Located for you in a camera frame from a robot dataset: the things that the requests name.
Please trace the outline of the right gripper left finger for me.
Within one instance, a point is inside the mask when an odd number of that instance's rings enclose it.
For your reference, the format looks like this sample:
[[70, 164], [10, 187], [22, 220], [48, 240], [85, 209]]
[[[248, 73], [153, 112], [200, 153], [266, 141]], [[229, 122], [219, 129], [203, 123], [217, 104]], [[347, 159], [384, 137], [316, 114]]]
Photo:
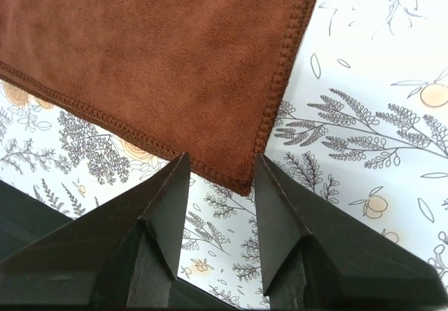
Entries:
[[1, 263], [7, 307], [166, 308], [189, 193], [183, 153], [149, 180]]

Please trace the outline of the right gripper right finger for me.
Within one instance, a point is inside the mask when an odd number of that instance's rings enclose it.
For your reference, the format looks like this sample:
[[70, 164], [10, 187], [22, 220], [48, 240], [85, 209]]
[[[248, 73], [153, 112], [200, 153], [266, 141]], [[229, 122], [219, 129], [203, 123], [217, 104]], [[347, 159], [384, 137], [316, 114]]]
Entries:
[[441, 281], [419, 257], [258, 155], [262, 292], [272, 310], [436, 310]]

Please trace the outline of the brown towel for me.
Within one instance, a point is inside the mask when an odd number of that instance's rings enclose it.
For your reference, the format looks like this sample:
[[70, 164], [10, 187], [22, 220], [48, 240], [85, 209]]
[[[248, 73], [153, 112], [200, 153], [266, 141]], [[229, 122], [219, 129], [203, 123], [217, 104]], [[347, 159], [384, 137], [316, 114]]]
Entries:
[[1, 0], [1, 77], [246, 195], [316, 0]]

